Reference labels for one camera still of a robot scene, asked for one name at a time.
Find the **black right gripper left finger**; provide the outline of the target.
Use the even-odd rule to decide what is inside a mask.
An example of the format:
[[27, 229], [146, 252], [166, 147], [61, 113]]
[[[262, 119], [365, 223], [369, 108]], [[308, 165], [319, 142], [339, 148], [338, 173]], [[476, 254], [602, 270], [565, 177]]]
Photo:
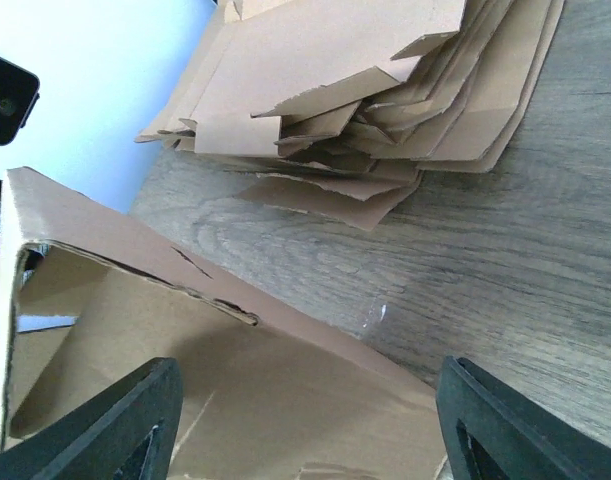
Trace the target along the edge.
[[165, 479], [183, 403], [178, 362], [153, 358], [0, 454], [0, 479]]

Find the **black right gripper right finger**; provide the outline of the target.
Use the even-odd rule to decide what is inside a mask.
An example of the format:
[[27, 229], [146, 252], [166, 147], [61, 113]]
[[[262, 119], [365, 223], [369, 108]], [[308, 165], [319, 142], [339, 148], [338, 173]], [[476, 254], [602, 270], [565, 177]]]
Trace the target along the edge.
[[444, 359], [436, 405], [455, 479], [611, 479], [611, 448], [466, 358]]

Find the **brown cardboard box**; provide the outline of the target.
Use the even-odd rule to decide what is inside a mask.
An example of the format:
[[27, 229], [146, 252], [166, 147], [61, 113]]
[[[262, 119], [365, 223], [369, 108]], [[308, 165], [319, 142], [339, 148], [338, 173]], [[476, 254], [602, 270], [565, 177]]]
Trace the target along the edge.
[[172, 479], [431, 479], [434, 391], [352, 336], [28, 168], [0, 213], [0, 452], [154, 357]]

